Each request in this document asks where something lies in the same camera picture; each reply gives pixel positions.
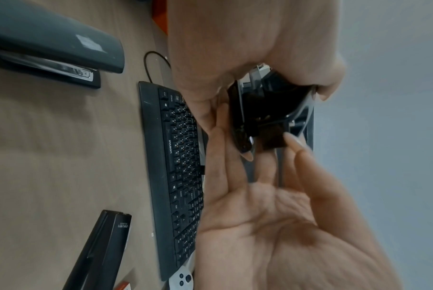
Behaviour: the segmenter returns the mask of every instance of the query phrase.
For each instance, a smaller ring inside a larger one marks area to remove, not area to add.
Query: computer keyboard
[[[197,123],[181,94],[139,82],[159,268],[167,280],[195,249],[203,208]]]

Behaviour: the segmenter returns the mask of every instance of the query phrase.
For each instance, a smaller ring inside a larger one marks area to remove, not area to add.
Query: wooden desk
[[[126,67],[100,90],[0,70],[0,289],[61,289],[102,209],[133,216],[117,280],[160,289],[137,88],[158,49],[148,5],[35,2],[119,38]]]

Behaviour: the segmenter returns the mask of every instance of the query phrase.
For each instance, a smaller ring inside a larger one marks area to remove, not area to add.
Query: black device
[[[264,150],[284,147],[284,132],[299,136],[312,117],[316,86],[296,86],[276,71],[261,77],[250,71],[250,83],[235,81],[227,90],[231,107],[232,135],[242,153],[259,137]]]
[[[100,88],[100,71],[120,74],[113,36],[24,0],[0,0],[0,68]]]
[[[131,215],[103,210],[63,290],[112,290],[130,232]]]
[[[203,208],[197,123],[181,94],[139,82],[160,277],[170,278],[195,249]]]

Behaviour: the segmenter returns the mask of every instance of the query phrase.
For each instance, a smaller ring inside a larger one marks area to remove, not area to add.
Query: black stapler
[[[112,290],[130,233],[131,215],[103,210],[63,290]]]
[[[0,0],[0,68],[90,88],[100,70],[120,74],[124,50],[113,36],[24,0]]]
[[[232,136],[241,153],[261,139],[264,150],[284,147],[283,132],[299,136],[313,112],[316,85],[291,84],[277,71],[264,77],[258,67],[249,72],[250,83],[235,81],[227,90]]]

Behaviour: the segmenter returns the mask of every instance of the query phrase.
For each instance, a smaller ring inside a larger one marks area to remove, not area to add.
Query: skin
[[[169,1],[174,82],[201,127],[211,131],[226,88],[259,63],[329,97],[345,74],[339,12],[339,0]]]
[[[291,134],[284,186],[260,146],[247,182],[228,111],[218,108],[207,147],[196,289],[402,289],[346,189]]]

